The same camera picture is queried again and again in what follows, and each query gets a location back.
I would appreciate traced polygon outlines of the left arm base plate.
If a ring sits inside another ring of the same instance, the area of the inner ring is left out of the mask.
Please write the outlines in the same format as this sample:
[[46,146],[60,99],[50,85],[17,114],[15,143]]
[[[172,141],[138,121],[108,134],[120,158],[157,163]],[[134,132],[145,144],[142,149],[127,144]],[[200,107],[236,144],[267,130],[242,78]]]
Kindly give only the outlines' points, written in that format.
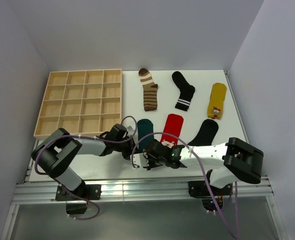
[[[100,184],[81,184],[74,191],[71,191],[73,195],[86,200],[99,200],[101,198],[102,186]],[[79,198],[70,195],[67,189],[59,185],[56,190],[56,201],[77,201]]]

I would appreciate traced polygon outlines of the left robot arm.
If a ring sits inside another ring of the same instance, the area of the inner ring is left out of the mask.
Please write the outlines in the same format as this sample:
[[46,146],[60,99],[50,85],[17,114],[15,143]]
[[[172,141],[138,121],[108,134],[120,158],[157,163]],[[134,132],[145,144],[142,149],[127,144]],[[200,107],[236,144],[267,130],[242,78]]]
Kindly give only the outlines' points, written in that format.
[[128,135],[127,129],[115,124],[110,131],[99,136],[70,134],[64,128],[58,128],[31,154],[34,170],[39,175],[47,175],[67,189],[67,194],[74,200],[89,195],[84,180],[70,167],[77,155],[105,157],[119,152],[129,160],[135,151],[135,142]]

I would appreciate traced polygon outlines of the dark teal sock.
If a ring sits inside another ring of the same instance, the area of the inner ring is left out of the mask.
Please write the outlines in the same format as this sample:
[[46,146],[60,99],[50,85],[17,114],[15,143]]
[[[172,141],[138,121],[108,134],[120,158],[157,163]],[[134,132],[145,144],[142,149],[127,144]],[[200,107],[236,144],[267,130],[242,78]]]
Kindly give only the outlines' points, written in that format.
[[[149,119],[140,119],[137,122],[137,127],[138,127],[138,140],[140,141],[143,137],[145,137],[148,134],[151,134],[154,132],[154,126],[153,123]],[[139,144],[138,144],[138,150],[140,152],[143,152],[143,150],[147,147],[150,141],[154,139],[153,135],[149,135],[145,139],[143,139]]]

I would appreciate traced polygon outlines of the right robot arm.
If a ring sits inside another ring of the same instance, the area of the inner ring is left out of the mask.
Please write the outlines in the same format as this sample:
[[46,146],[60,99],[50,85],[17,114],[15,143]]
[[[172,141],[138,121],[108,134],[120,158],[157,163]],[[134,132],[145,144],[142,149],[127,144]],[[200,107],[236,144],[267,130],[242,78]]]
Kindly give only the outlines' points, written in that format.
[[149,142],[137,165],[146,170],[166,166],[172,169],[208,167],[204,190],[215,195],[226,185],[236,181],[257,185],[261,182],[264,153],[236,138],[209,146],[175,145],[168,147],[157,140]]

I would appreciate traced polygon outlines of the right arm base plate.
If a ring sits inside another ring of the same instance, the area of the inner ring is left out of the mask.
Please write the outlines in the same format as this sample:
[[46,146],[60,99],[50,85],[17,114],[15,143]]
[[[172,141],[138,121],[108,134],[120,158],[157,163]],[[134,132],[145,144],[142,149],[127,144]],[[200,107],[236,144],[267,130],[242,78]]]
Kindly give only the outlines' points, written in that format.
[[[212,193],[215,197],[224,197],[231,194],[233,184],[230,183],[223,188],[210,186]],[[193,180],[188,182],[188,194],[192,198],[203,199],[210,198],[210,192],[204,180]]]

